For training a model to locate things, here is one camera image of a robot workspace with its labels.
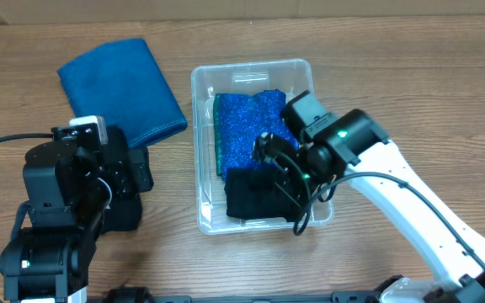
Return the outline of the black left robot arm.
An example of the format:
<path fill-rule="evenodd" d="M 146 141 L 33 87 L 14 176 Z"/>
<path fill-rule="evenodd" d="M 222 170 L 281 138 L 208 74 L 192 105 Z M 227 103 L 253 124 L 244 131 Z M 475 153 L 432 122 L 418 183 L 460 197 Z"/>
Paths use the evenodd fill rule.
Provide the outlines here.
<path fill-rule="evenodd" d="M 138 228 L 153 187 L 149 154 L 116 126 L 54 127 L 25 154 L 22 204 L 0 256 L 5 300 L 66 302 L 88 286 L 96 241 Z"/>

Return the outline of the blue sequin cloth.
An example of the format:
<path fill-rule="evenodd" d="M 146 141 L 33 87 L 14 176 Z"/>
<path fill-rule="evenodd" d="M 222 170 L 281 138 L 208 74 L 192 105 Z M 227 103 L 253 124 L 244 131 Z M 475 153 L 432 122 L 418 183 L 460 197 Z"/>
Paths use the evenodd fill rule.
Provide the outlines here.
<path fill-rule="evenodd" d="M 227 179 L 230 168 L 256 169 L 252 159 L 253 143 L 263 133 L 272 133 L 299 146 L 280 114 L 286 106 L 286 94 L 278 89 L 254 95 L 218 93 L 213 103 L 216 174 Z"/>

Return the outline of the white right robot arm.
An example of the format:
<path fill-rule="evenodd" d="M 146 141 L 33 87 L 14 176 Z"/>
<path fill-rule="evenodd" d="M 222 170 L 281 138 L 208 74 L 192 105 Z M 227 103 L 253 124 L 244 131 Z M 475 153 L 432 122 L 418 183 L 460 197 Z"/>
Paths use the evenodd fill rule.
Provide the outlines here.
<path fill-rule="evenodd" d="M 287 176 L 280 188 L 301 207 L 294 234 L 306 229 L 316 200 L 348 183 L 381 210 L 433 275 L 393 276 L 374 290 L 334 292 L 333 302 L 485 302 L 485 237 L 411 169 L 381 125 L 360 109 L 337 117 L 308 91 L 289 101 L 280 116 L 299 148 L 263 133 L 252 157 Z"/>

